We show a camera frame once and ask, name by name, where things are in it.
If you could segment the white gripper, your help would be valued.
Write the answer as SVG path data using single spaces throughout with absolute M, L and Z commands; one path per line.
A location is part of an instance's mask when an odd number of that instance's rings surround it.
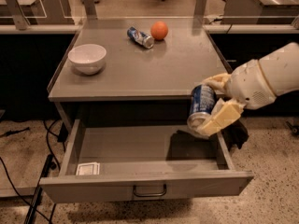
M 204 79 L 202 83 L 234 98 L 218 100 L 211 115 L 196 129 L 203 136 L 211 136 L 233 124 L 241 117 L 244 107 L 256 110 L 273 104 L 277 99 L 258 60 L 250 60 L 238 66 L 231 75 L 217 74 Z

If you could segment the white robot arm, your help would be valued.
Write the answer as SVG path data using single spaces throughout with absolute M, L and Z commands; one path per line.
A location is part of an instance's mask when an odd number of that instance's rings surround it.
M 229 98 L 226 102 L 220 99 L 211 115 L 195 129 L 210 136 L 237 121 L 245 109 L 259 109 L 299 90 L 299 44 L 292 42 L 238 66 L 231 74 L 209 77 L 203 84 Z

